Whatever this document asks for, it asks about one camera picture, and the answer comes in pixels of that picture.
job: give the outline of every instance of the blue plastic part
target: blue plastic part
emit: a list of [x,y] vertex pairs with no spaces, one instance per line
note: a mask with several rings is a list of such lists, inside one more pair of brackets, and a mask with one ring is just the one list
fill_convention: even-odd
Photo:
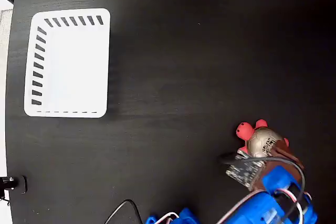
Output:
[[200,222],[188,208],[184,208],[180,212],[179,218],[173,220],[171,224],[200,224]]
[[[145,224],[154,224],[157,220],[156,216],[149,216]],[[174,219],[171,224],[200,224],[200,222],[188,208],[184,208],[179,218]]]
[[[287,188],[292,183],[297,181],[288,173],[282,166],[276,166],[270,173],[268,173],[262,180],[262,183],[267,193],[259,193],[245,202],[238,208],[235,214],[230,217],[225,223],[227,224],[265,224],[268,221],[266,218],[275,216],[270,223],[277,223],[279,218],[285,215],[280,205],[272,197],[272,194],[278,188]],[[310,199],[304,195],[309,205],[307,211],[304,213],[305,224],[315,224],[317,222],[317,214],[313,210]],[[291,222],[288,218],[284,221],[285,224],[297,224],[299,218],[295,222]]]
[[298,188],[300,185],[294,177],[287,172],[282,166],[276,166],[269,174],[263,177],[262,181],[266,191],[273,194],[279,188],[289,187],[290,184],[295,183]]
[[[235,214],[229,218],[226,224],[265,224],[265,213],[275,210],[278,216],[285,213],[275,201],[275,199],[266,192],[258,193],[238,208]],[[284,224],[292,224],[289,219]]]
[[157,222],[156,216],[149,216],[148,219],[146,220],[145,224],[154,224]]

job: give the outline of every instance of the rectangular slot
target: rectangular slot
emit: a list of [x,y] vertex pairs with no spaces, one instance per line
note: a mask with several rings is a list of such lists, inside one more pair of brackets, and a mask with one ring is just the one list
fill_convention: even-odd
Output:
[[90,21],[90,23],[91,23],[91,25],[93,25],[94,26],[94,22],[93,22],[93,18],[91,17],[91,16],[88,16],[88,19],[89,19],[89,21]]
[[39,97],[41,97],[42,96],[42,93],[41,92],[38,92],[38,91],[36,91],[36,90],[32,90],[31,91],[32,93],[32,95],[38,95]]
[[70,20],[72,21],[72,23],[73,23],[75,26],[78,26],[78,24],[77,24],[77,22],[76,22],[76,20],[75,20],[74,17],[69,17],[69,18],[70,18]]
[[39,60],[44,60],[44,57],[42,57],[41,55],[35,53],[35,58],[39,59]]
[[42,74],[35,72],[35,71],[33,71],[33,76],[38,77],[38,78],[43,78]]
[[37,63],[37,62],[34,62],[34,67],[35,67],[35,68],[39,68],[39,69],[43,69],[43,66],[40,65],[40,64]]
[[38,49],[38,50],[41,50],[42,52],[45,52],[45,49],[38,44],[35,45],[35,48]]
[[79,20],[82,22],[82,24],[83,24],[84,26],[86,26],[86,23],[85,23],[85,20],[83,19],[83,16],[79,16],[78,18],[79,18]]
[[47,22],[50,27],[53,27],[52,23],[47,18],[45,18],[44,21]]
[[69,26],[68,21],[67,21],[64,17],[62,17],[61,20],[63,21],[63,23],[64,23],[66,26]]
[[61,24],[58,22],[57,18],[53,18],[53,21],[56,23],[56,25],[58,25],[59,27],[61,27]]
[[40,36],[38,36],[38,35],[36,35],[36,39],[38,40],[38,41],[41,41],[42,43],[46,43],[46,41],[44,40],[44,39],[42,39]]
[[37,86],[37,87],[42,87],[43,86],[42,83],[39,83],[37,81],[33,81],[33,85]]
[[98,20],[99,24],[100,24],[100,25],[103,25],[104,23],[103,23],[103,20],[101,19],[101,16],[98,15],[98,16],[96,16],[96,17],[97,17],[97,20]]
[[39,31],[40,33],[42,33],[44,35],[47,35],[47,33],[42,28],[40,28],[39,26],[37,27],[37,31]]
[[31,103],[32,103],[33,105],[42,105],[42,103],[41,103],[40,101],[36,101],[36,100],[34,100],[34,99],[31,100]]

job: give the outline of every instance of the red turtle head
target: red turtle head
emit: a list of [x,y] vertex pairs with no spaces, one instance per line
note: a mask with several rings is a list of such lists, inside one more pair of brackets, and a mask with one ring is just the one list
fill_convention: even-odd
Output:
[[237,130],[236,134],[239,138],[247,141],[249,140],[254,133],[254,128],[246,122],[240,123]]

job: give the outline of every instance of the white wire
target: white wire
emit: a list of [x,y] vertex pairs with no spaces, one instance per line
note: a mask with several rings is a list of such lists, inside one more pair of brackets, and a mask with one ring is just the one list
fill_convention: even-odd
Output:
[[175,212],[169,212],[167,214],[165,214],[164,216],[162,216],[156,223],[154,224],[159,224],[161,223],[163,220],[165,220],[166,218],[170,217],[171,215],[174,215],[175,217],[179,218],[179,216],[177,215],[177,213]]
[[262,192],[263,190],[255,190],[252,193],[246,195],[243,199],[241,199],[229,212],[227,212],[216,224],[223,223],[234,211],[237,210],[238,207],[240,207],[244,202],[249,200],[252,196]]
[[305,191],[304,194],[307,195],[310,198],[310,200],[313,200],[313,198],[311,197],[311,195],[308,192]]
[[287,194],[294,202],[296,202],[296,206],[299,210],[299,213],[300,213],[300,220],[299,220],[299,224],[303,224],[303,212],[302,212],[302,207],[300,205],[300,203],[297,202],[297,199],[295,197],[295,195],[287,190],[287,189],[277,189],[278,191],[283,191],[285,194]]
[[172,218],[168,218],[166,224],[169,224],[169,223],[172,222],[172,221],[173,221]]

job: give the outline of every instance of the black table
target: black table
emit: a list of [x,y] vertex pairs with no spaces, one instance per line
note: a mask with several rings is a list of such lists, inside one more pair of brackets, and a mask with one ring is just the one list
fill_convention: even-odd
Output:
[[[335,0],[15,0],[6,93],[14,223],[103,223],[123,199],[142,218],[189,206],[214,223],[248,191],[215,157],[264,118],[303,161],[322,223],[333,218]],[[24,76],[34,14],[111,13],[108,112],[30,118]],[[125,208],[111,223],[129,223]]]

